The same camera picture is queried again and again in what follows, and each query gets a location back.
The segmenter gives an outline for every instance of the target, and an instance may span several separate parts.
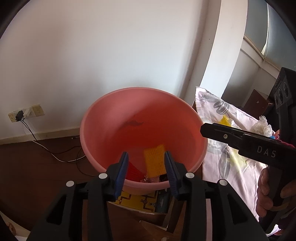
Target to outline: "black cable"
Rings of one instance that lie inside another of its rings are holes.
[[[45,148],[43,145],[41,145],[41,144],[39,143],[39,141],[36,139],[36,137],[34,136],[33,132],[31,131],[31,129],[29,128],[28,124],[27,124],[24,120],[20,120],[20,121],[21,121],[21,122],[23,123],[23,125],[24,125],[24,126],[25,126],[25,127],[31,132],[31,134],[33,135],[33,137],[34,137],[35,141],[37,142],[37,144],[39,144],[40,146],[42,146],[44,150],[46,150],[47,152],[49,152],[49,153],[52,154],[53,156],[54,156],[54,154],[65,153],[65,152],[68,152],[68,151],[70,151],[70,150],[72,150],[72,149],[74,149],[74,148],[76,148],[76,147],[80,147],[80,150],[78,151],[77,156],[76,156],[76,159],[75,159],[77,169],[78,169],[79,172],[81,172],[82,174],[84,174],[84,175],[86,175],[86,176],[89,176],[89,177],[95,177],[95,176],[92,176],[92,175],[89,175],[89,174],[84,173],[83,171],[81,171],[81,169],[80,169],[80,167],[79,167],[79,159],[78,159],[78,156],[79,156],[79,153],[82,151],[82,147],[81,147],[81,146],[73,146],[72,148],[70,148],[70,149],[68,149],[68,150],[66,150],[66,151],[62,151],[62,152],[56,152],[56,153],[51,152],[50,150],[48,150],[47,148]]]
[[[79,156],[79,153],[82,151],[82,148],[79,150],[79,152],[77,153],[77,156],[76,156],[76,166],[77,166],[77,169],[78,171],[80,171],[82,174],[86,175],[86,176],[89,176],[89,177],[95,177],[95,176],[92,176],[92,175],[89,175],[89,174],[86,174],[84,173],[83,171],[80,170],[80,167],[79,167],[79,160],[78,159],[78,156]]]
[[[36,141],[37,143],[39,143],[39,141],[36,139],[36,137],[34,136],[33,132],[31,131],[31,129],[29,128],[28,124],[27,124],[24,120],[20,120],[20,122],[22,122],[22,123],[24,124],[24,126],[29,130],[29,132],[31,132],[31,134],[32,134],[32,136],[34,137],[35,141]],[[52,152],[52,151],[50,151],[50,150],[48,150],[48,149],[45,149],[45,148],[44,148],[44,150],[46,150],[47,152],[49,152],[49,153],[51,153],[51,154],[62,154],[62,153],[68,152],[68,151],[70,151],[70,150],[72,150],[72,149],[74,149],[74,148],[77,148],[77,147],[81,147],[81,146],[73,146],[73,147],[71,147],[70,149],[65,150],[65,151],[61,151],[61,152]]]

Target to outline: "wall socket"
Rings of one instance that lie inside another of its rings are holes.
[[[30,113],[28,116],[26,116],[26,119],[28,118],[32,118],[32,117],[35,117],[35,116],[41,116],[41,115],[44,115],[44,112],[43,112],[43,109],[41,107],[40,104],[37,104],[37,105],[33,105],[33,106],[30,106],[30,107],[27,107],[27,108],[23,108],[23,109],[19,109],[19,110],[16,110],[14,112],[11,112],[8,114],[8,117],[10,119],[11,122],[16,122],[15,120],[15,116],[17,115],[17,113],[19,111],[23,111],[24,113],[26,113],[27,110],[30,110]]]

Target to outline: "power adapter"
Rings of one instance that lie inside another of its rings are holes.
[[[17,115],[15,116],[16,121],[20,121],[24,117],[24,112],[20,110]]]

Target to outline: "pink object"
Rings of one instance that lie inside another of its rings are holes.
[[[98,172],[105,172],[127,151],[129,161],[146,173],[144,149],[160,144],[175,161],[195,172],[207,151],[207,139],[200,134],[202,124],[194,109],[172,94],[152,88],[125,88],[102,96],[89,107],[81,123],[80,140]],[[123,190],[144,195],[169,186],[168,181],[125,179]]]

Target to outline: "plastic bag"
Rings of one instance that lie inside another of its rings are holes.
[[[257,133],[266,137],[271,137],[273,134],[271,125],[267,123],[266,117],[263,115],[260,116],[258,122],[251,127],[250,132]]]

